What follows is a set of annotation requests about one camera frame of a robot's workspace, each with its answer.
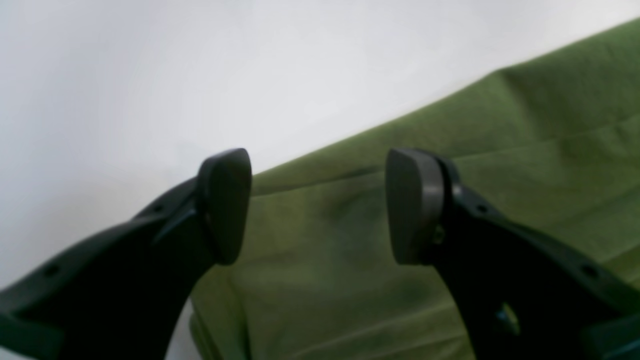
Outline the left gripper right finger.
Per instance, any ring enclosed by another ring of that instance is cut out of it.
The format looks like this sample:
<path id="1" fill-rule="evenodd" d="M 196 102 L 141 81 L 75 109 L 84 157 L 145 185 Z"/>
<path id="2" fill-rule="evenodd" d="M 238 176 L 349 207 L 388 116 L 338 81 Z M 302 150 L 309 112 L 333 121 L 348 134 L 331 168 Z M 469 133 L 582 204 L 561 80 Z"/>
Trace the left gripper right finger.
<path id="1" fill-rule="evenodd" d="M 437 270 L 478 360 L 639 358 L 639 292 L 507 219 L 450 160 L 391 148 L 385 197 L 395 261 Z"/>

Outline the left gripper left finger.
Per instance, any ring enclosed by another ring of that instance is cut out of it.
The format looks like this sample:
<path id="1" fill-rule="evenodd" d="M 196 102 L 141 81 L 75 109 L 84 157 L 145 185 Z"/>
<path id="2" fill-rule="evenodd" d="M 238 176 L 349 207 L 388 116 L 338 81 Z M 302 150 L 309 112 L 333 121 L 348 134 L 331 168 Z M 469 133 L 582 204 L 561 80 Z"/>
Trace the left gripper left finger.
<path id="1" fill-rule="evenodd" d="M 35 360 L 163 360 L 194 285 L 233 264 L 252 187 L 244 148 L 134 218 L 67 248 L 1 291 L 1 347 Z"/>

